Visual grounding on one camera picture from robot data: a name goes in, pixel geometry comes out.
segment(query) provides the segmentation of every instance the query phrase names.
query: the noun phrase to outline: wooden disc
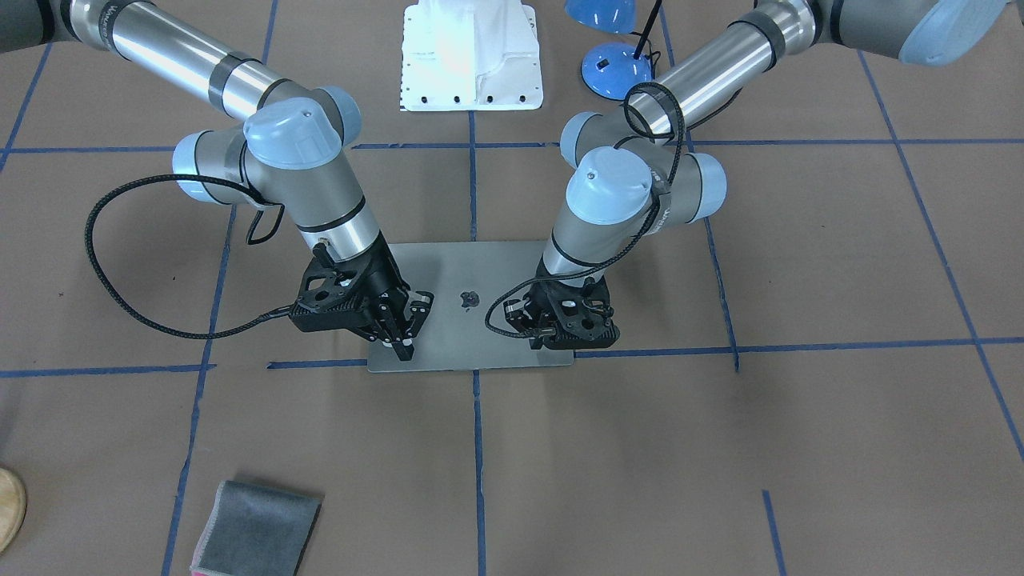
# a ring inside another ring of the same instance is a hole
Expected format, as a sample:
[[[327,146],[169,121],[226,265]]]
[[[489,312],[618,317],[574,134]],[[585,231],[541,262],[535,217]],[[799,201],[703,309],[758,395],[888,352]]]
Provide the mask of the wooden disc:
[[[25,485],[13,472],[0,468],[0,552],[22,528],[25,505]]]

